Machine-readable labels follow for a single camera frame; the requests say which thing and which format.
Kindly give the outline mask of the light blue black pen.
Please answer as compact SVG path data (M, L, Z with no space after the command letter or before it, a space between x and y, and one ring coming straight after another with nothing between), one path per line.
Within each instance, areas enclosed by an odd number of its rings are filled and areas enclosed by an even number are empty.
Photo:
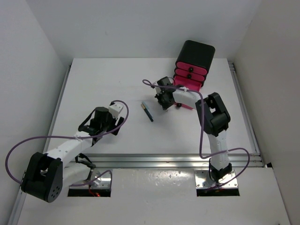
M150 111L149 111L149 108L148 108L147 104L146 104L144 101L142 101L142 104L143 104L143 105L146 107L146 109L147 109L147 111L144 111L144 112L146 113L146 115L148 116L148 118L150 119L150 121L153 122L154 119L153 119L152 114L151 114Z

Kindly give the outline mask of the black drawer cabinet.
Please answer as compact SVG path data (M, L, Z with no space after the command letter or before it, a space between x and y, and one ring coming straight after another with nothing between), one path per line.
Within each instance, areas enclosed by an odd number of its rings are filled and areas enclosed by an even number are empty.
M187 40L185 41L175 64L178 61L182 61L187 64L205 68L209 73L215 51L215 47L211 45Z

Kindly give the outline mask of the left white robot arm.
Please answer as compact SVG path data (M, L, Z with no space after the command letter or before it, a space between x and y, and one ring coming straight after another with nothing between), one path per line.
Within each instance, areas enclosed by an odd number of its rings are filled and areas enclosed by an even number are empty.
M21 190L52 203L63 188L80 181L89 181L95 165L84 155L105 133L117 135L124 122L123 105L112 102L107 108L96 107L81 123L78 131L60 146L30 158L21 183Z

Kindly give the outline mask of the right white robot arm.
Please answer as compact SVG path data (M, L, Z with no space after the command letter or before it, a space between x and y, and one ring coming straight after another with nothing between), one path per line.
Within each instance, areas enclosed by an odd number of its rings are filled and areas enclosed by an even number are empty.
M197 111L201 135L206 134L210 144L210 179L219 183L220 179L232 171L226 141L231 117L220 95L214 92L204 98L198 91L172 84L168 77L158 80L151 88L156 90L155 98L164 110L172 104L183 104Z

